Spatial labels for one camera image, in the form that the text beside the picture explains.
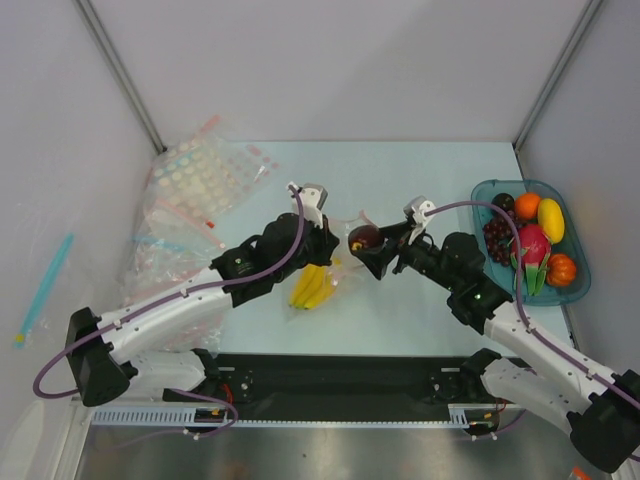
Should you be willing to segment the red apple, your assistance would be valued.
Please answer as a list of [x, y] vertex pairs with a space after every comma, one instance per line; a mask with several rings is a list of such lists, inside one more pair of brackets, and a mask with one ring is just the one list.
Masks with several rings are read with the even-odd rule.
[[364, 224], [349, 233], [348, 244], [351, 252], [375, 248], [384, 244], [384, 235], [377, 226]]

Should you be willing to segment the pink dotted zip top bag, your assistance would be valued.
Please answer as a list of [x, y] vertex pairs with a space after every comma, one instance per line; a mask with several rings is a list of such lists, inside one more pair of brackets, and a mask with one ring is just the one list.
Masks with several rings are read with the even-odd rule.
[[355, 257], [351, 255], [348, 244], [348, 236], [349, 233], [356, 227], [364, 224], [374, 225], [374, 223], [370, 220], [364, 210], [360, 210], [354, 219], [339, 220], [336, 218], [330, 218], [328, 222], [329, 229], [339, 239], [339, 245], [334, 251], [334, 256], [332, 258], [333, 264], [331, 266], [328, 266], [331, 269], [334, 281], [336, 283], [335, 293], [321, 306], [313, 310], [298, 310], [291, 307], [289, 305], [289, 297], [299, 276], [302, 273], [302, 270], [305, 268], [304, 267], [301, 271], [295, 273], [289, 280], [285, 282], [285, 285], [288, 289], [288, 318], [294, 318], [295, 316], [299, 315], [307, 315], [309, 312], [318, 311], [319, 309], [325, 309], [328, 304], [335, 303], [338, 299], [341, 299], [347, 296], [349, 293], [352, 293], [364, 281], [367, 270], [362, 263], [360, 263]]

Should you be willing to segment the yellow banana bunch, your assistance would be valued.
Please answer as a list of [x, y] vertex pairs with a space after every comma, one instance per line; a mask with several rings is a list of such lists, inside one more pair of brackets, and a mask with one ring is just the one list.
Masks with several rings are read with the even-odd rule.
[[289, 297], [289, 305], [298, 310], [313, 310], [326, 302], [336, 290], [331, 269], [308, 265], [299, 276]]

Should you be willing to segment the pink dragon fruit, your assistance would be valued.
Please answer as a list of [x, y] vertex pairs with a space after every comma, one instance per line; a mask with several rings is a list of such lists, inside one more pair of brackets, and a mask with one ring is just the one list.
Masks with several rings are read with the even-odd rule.
[[510, 243], [511, 265], [522, 274], [529, 296], [537, 296], [544, 286], [547, 263], [551, 256], [551, 243], [537, 224], [527, 224], [518, 230], [520, 249], [516, 240]]

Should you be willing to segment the yellow mango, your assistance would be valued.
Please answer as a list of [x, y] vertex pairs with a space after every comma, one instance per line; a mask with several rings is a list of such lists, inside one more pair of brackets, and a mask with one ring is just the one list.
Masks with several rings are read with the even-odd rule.
[[552, 244], [560, 243], [565, 234], [565, 220], [560, 205], [551, 198], [540, 201], [537, 220]]

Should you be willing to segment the orange small pumpkin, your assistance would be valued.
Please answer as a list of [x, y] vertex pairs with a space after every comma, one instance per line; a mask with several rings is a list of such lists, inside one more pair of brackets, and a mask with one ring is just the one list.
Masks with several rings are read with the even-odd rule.
[[575, 262], [566, 254], [556, 253], [547, 262], [546, 283], [552, 287], [564, 288], [573, 283], [577, 275]]

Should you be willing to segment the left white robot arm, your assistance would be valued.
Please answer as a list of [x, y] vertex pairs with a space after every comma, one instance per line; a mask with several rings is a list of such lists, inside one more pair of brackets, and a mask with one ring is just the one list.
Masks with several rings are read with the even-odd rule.
[[64, 354], [86, 407], [126, 392], [175, 390], [199, 400], [220, 388], [212, 356], [202, 349], [165, 352], [157, 345], [181, 330], [270, 293], [309, 264], [328, 266], [339, 239], [327, 224], [294, 213], [280, 215], [253, 235], [164, 293], [118, 311], [95, 315], [85, 307], [69, 320]]

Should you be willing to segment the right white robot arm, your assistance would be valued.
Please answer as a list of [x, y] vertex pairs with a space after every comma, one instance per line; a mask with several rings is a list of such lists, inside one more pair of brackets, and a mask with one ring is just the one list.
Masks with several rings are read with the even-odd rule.
[[519, 405], [565, 433], [603, 472], [639, 457], [638, 373], [616, 373], [546, 331], [483, 272], [473, 235], [454, 232], [437, 247], [409, 223], [365, 225], [349, 234], [348, 250], [377, 279], [410, 268], [443, 287], [460, 323], [525, 362], [519, 368], [496, 352], [474, 354], [461, 376], [469, 399], [492, 395]]

